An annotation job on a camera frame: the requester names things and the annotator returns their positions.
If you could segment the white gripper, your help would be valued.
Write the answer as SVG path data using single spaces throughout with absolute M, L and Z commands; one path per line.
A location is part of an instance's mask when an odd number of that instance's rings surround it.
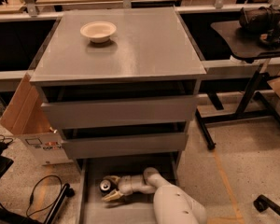
M 132 178 L 129 175 L 120 178 L 117 175 L 107 175 L 104 180 L 108 180 L 113 185 L 118 185 L 118 190 L 114 189 L 102 198 L 103 202 L 109 203 L 120 199 L 122 196 L 133 194 Z

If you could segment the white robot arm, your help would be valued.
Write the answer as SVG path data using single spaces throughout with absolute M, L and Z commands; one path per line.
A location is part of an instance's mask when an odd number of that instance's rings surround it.
M 158 224 L 207 224 L 204 206 L 180 187 L 167 181 L 154 167 L 141 175 L 107 175 L 99 185 L 103 202 L 112 202 L 135 192 L 153 194 L 154 215 Z

